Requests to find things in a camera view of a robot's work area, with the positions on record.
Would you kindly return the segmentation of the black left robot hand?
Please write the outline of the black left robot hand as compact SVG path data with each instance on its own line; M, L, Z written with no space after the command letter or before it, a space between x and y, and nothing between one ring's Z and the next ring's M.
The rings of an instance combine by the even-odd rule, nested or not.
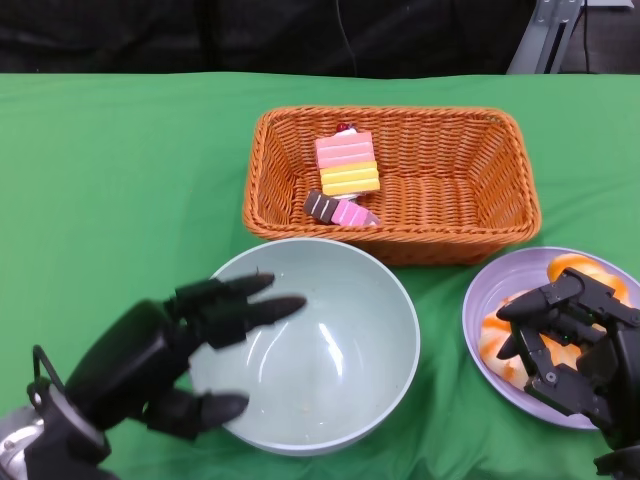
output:
M193 440L238 418L248 395L195 395L175 383L203 344L221 349L242 343L252 330L305 306L298 295L250 302L274 280L271 273L207 279L177 289L165 301L138 302L80 360L65 383L67 398L99 430L131 418Z

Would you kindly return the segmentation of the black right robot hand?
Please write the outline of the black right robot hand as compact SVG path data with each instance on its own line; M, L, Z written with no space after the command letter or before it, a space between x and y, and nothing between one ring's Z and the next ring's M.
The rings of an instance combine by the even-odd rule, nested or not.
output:
M519 356L530 396L587 417L613 450L639 442L639 311L572 268L501 307L511 334L499 358Z

